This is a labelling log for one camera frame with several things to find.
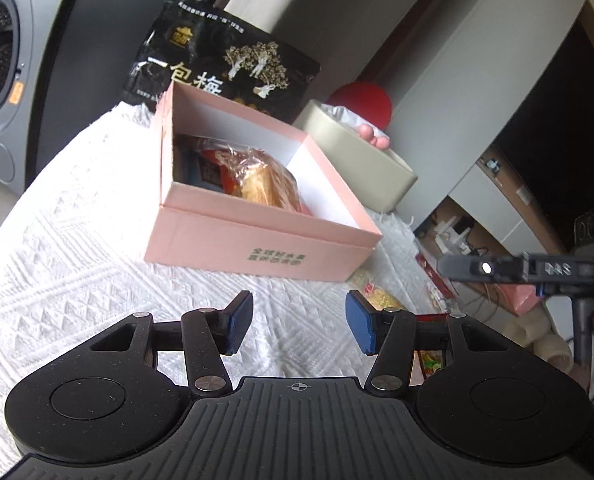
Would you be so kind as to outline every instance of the black snack bag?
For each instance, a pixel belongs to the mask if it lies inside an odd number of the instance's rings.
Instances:
[[[130,70],[123,99],[155,107],[170,80],[292,123],[319,65],[201,0],[166,0]]]

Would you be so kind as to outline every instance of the clear plastic packaging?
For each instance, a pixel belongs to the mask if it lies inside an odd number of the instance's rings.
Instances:
[[[203,159],[202,174],[210,173],[205,170],[206,161],[218,168],[213,171],[219,173],[218,178],[213,177],[213,183],[219,184],[224,193],[288,211],[303,212],[295,178],[266,152],[205,137],[179,136],[179,139],[182,145]]]

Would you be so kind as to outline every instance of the red round object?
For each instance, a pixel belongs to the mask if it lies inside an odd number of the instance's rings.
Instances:
[[[391,99],[375,83],[364,81],[349,83],[335,90],[326,102],[332,106],[348,108],[382,131],[391,122]]]

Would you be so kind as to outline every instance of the snack package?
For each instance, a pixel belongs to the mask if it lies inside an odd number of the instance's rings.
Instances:
[[[173,174],[178,182],[303,212],[295,178],[266,152],[205,137],[177,139]]]
[[[201,0],[166,0],[123,100],[154,108],[174,80],[292,123],[318,72],[317,62],[225,10]]]

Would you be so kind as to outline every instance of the metal screw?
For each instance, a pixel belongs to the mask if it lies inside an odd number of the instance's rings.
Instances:
[[[195,381],[195,387],[202,392],[216,392],[226,385],[226,381],[216,375],[205,375]]]
[[[401,388],[403,383],[399,377],[395,377],[394,375],[378,375],[373,378],[371,384],[383,392],[392,392]]]

